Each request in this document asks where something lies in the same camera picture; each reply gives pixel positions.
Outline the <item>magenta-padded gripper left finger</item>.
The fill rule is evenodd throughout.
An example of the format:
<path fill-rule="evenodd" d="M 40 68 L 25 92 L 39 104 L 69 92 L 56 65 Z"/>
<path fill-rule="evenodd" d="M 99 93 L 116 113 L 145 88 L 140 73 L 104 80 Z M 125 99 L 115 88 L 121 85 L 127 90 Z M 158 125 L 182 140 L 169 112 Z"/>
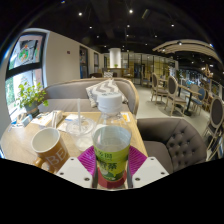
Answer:
<path fill-rule="evenodd" d="M 56 175 L 84 188 L 96 188 L 98 171 L 94 147 L 89 147 L 78 157 L 70 157 Z"/>

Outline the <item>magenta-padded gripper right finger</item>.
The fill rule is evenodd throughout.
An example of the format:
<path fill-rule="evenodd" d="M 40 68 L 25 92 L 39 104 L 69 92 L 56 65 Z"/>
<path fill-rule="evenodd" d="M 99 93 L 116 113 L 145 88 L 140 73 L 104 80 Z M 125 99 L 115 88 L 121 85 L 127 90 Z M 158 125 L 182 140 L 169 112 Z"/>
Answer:
<path fill-rule="evenodd" d="M 138 149 L 130 147 L 127 165 L 129 188 L 140 188 L 168 175 L 156 157 L 146 157 Z"/>

